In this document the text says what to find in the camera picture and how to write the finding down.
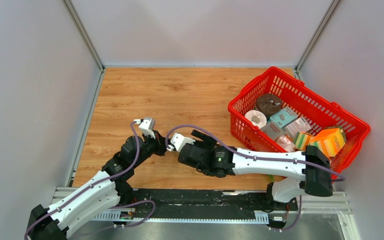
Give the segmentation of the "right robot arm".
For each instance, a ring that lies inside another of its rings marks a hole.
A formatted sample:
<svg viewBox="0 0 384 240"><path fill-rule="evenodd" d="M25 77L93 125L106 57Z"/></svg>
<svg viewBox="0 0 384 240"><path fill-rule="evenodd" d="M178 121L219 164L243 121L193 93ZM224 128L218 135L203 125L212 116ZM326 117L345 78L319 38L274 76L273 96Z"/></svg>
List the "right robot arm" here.
<svg viewBox="0 0 384 240"><path fill-rule="evenodd" d="M171 151L178 152L179 163L206 176L263 174L284 177L267 185L265 203L273 210L301 195L333 195L330 160L315 146L295 152L252 151L217 145L213 138L206 143L179 133L173 135L169 146Z"/></svg>

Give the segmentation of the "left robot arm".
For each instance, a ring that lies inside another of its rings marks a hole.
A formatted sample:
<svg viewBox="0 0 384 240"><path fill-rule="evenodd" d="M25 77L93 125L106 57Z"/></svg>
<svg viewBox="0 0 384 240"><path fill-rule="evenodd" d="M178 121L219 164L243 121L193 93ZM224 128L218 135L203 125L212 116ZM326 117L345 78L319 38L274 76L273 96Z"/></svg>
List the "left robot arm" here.
<svg viewBox="0 0 384 240"><path fill-rule="evenodd" d="M108 209L155 205L148 199L139 201L128 180L145 160L164 156L170 139L151 130L134 133L87 183L65 198L47 207L41 204L30 212L24 239L67 240L98 214Z"/></svg>

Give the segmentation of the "teal small box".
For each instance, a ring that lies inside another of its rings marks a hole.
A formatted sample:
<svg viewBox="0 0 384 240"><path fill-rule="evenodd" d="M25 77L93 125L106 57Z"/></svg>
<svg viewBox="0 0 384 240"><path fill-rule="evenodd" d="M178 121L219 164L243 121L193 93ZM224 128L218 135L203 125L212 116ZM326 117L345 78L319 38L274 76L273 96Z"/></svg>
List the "teal small box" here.
<svg viewBox="0 0 384 240"><path fill-rule="evenodd" d="M267 122L275 123L278 127L284 128L295 121L297 118L297 113L295 113L290 107L285 107L270 116Z"/></svg>

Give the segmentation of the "white tissue roll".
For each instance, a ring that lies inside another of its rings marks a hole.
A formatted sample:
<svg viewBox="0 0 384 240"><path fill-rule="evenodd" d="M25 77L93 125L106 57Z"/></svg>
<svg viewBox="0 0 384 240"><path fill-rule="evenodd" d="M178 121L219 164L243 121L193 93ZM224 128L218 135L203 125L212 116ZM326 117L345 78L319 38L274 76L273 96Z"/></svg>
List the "white tissue roll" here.
<svg viewBox="0 0 384 240"><path fill-rule="evenodd" d="M264 113L258 110L249 110L245 113L244 117L251 122L251 124L259 129L267 124L267 117Z"/></svg>

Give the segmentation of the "brown round chocolate cake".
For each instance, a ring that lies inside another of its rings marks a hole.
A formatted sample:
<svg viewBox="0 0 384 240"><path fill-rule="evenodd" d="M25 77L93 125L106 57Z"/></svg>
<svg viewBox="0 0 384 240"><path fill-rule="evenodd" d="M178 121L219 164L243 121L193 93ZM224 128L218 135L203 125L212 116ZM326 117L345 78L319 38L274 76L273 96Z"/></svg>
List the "brown round chocolate cake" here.
<svg viewBox="0 0 384 240"><path fill-rule="evenodd" d="M254 109L269 118L282 109L282 104L283 101L278 96L266 93L256 99Z"/></svg>

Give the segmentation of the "striped colourful sponge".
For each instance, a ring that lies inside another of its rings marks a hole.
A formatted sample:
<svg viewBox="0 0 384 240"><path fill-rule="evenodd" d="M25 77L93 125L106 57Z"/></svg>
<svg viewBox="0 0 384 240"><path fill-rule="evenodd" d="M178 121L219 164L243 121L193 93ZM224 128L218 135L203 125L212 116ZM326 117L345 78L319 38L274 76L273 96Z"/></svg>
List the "striped colourful sponge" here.
<svg viewBox="0 0 384 240"><path fill-rule="evenodd" d="M314 135L307 132L298 132L293 139L295 149L299 151L305 151L306 146L309 145L309 143L314 139L314 137Z"/></svg>

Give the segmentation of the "pink transparent packet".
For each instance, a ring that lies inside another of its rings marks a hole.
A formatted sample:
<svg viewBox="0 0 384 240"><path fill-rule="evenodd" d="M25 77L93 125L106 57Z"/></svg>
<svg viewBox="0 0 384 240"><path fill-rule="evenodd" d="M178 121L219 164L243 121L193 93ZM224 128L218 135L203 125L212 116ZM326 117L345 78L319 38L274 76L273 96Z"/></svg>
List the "pink transparent packet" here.
<svg viewBox="0 0 384 240"><path fill-rule="evenodd" d="M308 121L303 117L299 117L296 120L292 121L288 125L283 128L285 135L293 140L295 135L299 132L307 133L312 129L312 126L308 123Z"/></svg>

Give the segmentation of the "red plastic basket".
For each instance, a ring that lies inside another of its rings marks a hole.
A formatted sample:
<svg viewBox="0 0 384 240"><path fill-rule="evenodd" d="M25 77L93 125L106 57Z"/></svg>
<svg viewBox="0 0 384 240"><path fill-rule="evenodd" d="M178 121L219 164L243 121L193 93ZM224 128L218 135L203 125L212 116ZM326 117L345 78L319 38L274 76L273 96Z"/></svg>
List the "red plastic basket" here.
<svg viewBox="0 0 384 240"><path fill-rule="evenodd" d="M309 133L316 135L323 129L341 126L347 142L339 153L331 158L330 168L338 173L345 170L360 152L371 127L336 102L329 102L276 66L269 67L256 76L231 100L230 133L248 149L261 152L279 152L284 149L270 139L248 119L245 113L254 109L258 97L274 94L282 100L282 108L289 107L310 124Z"/></svg>

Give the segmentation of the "orange sponge pack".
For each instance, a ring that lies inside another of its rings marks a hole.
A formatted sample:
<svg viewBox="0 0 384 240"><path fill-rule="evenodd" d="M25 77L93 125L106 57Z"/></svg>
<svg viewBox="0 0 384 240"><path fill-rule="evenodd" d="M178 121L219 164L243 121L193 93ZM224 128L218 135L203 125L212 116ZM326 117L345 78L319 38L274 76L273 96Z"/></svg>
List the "orange sponge pack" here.
<svg viewBox="0 0 384 240"><path fill-rule="evenodd" d="M308 144L317 147L325 156L335 157L347 143L346 134L341 126L321 130Z"/></svg>

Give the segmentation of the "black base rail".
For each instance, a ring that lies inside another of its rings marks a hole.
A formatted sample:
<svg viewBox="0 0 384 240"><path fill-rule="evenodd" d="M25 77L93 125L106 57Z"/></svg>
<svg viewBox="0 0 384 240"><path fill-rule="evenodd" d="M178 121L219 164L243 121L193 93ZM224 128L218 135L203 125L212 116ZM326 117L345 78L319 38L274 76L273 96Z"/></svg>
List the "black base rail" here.
<svg viewBox="0 0 384 240"><path fill-rule="evenodd" d="M96 221L136 223L147 217L154 223L257 224L281 228L297 212L294 197L288 203L270 201L265 191L147 189L133 190L137 206L108 209Z"/></svg>

